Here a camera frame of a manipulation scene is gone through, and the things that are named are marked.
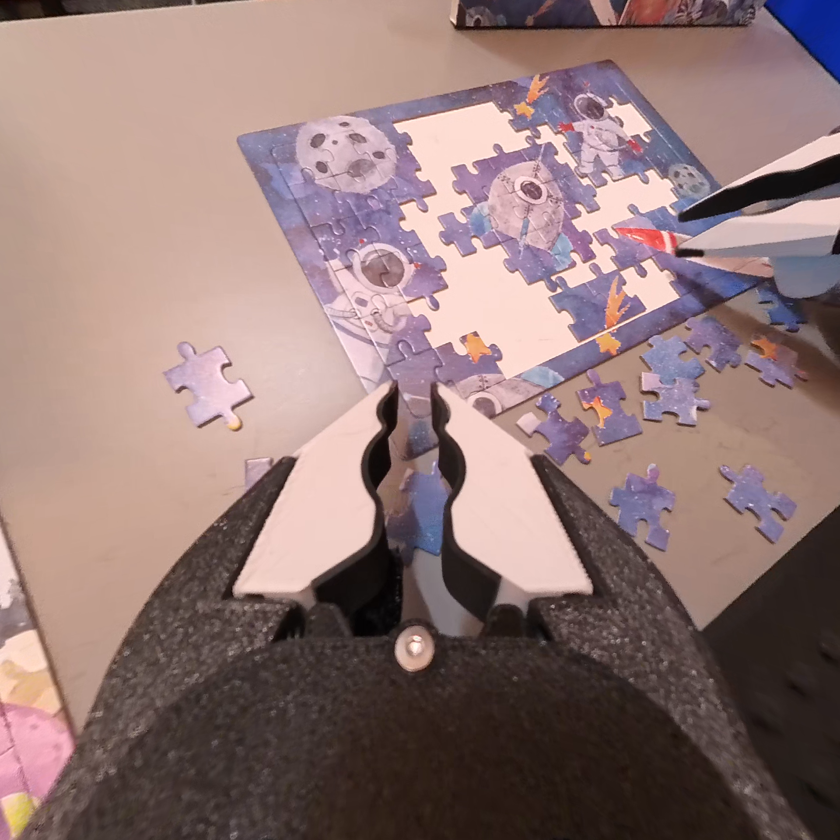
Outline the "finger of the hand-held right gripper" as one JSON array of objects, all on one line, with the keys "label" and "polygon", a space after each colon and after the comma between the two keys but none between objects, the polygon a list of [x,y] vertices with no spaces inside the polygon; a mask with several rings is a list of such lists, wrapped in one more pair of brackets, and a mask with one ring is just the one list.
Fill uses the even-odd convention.
[{"label": "finger of the hand-held right gripper", "polygon": [[762,203],[800,200],[838,186],[839,129],[700,199],[681,222],[731,214]]},{"label": "finger of the hand-held right gripper", "polygon": [[679,245],[679,257],[835,256],[839,199],[802,201],[769,213],[729,218]]}]

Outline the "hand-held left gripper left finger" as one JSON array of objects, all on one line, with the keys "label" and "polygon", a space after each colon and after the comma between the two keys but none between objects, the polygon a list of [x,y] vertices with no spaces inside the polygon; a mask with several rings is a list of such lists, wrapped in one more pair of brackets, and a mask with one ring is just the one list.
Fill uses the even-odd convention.
[{"label": "hand-held left gripper left finger", "polygon": [[401,621],[403,573],[380,485],[392,467],[395,383],[379,386],[291,456],[283,487],[233,582],[237,601],[336,606],[353,634]]}]

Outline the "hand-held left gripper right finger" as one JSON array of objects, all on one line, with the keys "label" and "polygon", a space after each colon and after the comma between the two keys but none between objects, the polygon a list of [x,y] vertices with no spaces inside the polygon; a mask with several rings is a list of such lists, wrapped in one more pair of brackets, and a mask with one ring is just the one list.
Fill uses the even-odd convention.
[{"label": "hand-held left gripper right finger", "polygon": [[538,599],[592,595],[592,578],[537,470],[534,453],[455,391],[431,391],[448,593],[487,624],[495,607],[527,613]]}]

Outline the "puzzle pieces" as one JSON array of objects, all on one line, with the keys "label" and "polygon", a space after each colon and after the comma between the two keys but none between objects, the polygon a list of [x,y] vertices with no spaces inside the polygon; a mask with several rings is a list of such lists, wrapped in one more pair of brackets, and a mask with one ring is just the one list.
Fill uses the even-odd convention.
[{"label": "puzzle pieces", "polygon": [[[644,420],[661,422],[666,415],[673,416],[679,425],[696,426],[699,411],[711,407],[708,400],[697,396],[699,385],[696,377],[688,374],[666,381],[666,373],[676,372],[679,355],[686,349],[695,353],[708,348],[707,362],[717,371],[726,366],[736,367],[742,357],[740,339],[713,316],[689,318],[689,335],[684,339],[651,339],[652,348],[644,354],[648,370],[640,376],[640,390],[655,394],[652,402],[643,402]],[[806,379],[797,366],[797,353],[784,344],[778,332],[759,333],[751,340],[751,351],[746,365],[761,374],[767,385],[782,384],[792,387],[795,380]],[[620,418],[618,409],[625,396],[622,386],[613,382],[597,382],[579,392],[582,408],[591,408],[598,415],[598,423],[587,427],[580,418],[567,419],[560,414],[559,401],[549,393],[537,402],[543,416],[533,413],[520,416],[517,426],[525,435],[538,434],[547,442],[543,453],[557,466],[570,457],[583,465],[592,460],[584,443],[594,435],[599,445],[619,442],[640,434],[642,428],[636,417]],[[723,465],[719,468],[723,478],[730,482],[725,501],[737,512],[751,512],[758,519],[757,530],[770,542],[777,543],[784,532],[782,521],[789,520],[796,512],[793,499],[782,492],[768,490],[763,473],[754,466],[740,470]],[[663,511],[672,511],[676,494],[658,482],[659,469],[649,465],[644,475],[629,473],[620,487],[612,488],[609,504],[618,509],[619,527],[630,536],[637,535],[639,523],[647,525],[647,545],[665,551],[669,531],[660,519]],[[443,544],[443,510],[448,497],[438,464],[430,473],[408,469],[398,487],[396,509],[385,514],[385,530],[389,540],[397,547],[405,562],[415,550],[440,554]]]}]

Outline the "space puzzle board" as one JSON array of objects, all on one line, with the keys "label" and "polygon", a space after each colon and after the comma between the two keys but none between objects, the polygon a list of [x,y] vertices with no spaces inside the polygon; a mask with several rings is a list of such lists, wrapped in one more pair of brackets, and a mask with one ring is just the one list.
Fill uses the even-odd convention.
[{"label": "space puzzle board", "polygon": [[735,298],[759,260],[680,259],[717,184],[612,61],[242,134],[366,391],[413,445],[439,382],[490,417]]}]

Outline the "grey desk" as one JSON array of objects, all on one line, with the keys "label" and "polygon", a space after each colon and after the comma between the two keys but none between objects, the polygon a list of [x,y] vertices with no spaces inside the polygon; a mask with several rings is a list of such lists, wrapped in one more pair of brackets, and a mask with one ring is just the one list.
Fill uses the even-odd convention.
[{"label": "grey desk", "polygon": [[[613,59],[720,183],[838,125],[749,28],[457,31],[449,2],[245,2],[2,24],[2,514],[80,730],[137,612],[237,499],[364,398],[236,140]],[[196,427],[164,372],[253,398]]]}]

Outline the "blue plastic bin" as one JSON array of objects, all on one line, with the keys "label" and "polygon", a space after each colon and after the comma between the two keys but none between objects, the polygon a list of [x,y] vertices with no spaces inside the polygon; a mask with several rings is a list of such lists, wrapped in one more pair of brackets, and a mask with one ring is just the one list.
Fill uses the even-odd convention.
[{"label": "blue plastic bin", "polygon": [[767,1],[765,6],[839,81],[839,1]]}]

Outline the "illustrated puzzle box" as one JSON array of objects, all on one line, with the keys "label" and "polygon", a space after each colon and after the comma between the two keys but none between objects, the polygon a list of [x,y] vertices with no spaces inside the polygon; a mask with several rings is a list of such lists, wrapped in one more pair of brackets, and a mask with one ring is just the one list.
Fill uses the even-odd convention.
[{"label": "illustrated puzzle box", "polygon": [[465,28],[738,27],[764,1],[453,1],[449,20]]}]

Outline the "colourful cartoon puzzle board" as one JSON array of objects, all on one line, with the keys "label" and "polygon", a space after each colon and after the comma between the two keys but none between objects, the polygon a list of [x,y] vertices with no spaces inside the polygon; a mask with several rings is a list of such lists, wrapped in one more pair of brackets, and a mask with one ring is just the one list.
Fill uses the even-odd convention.
[{"label": "colourful cartoon puzzle board", "polygon": [[1,535],[1,838],[18,837],[76,744],[46,648]]}]

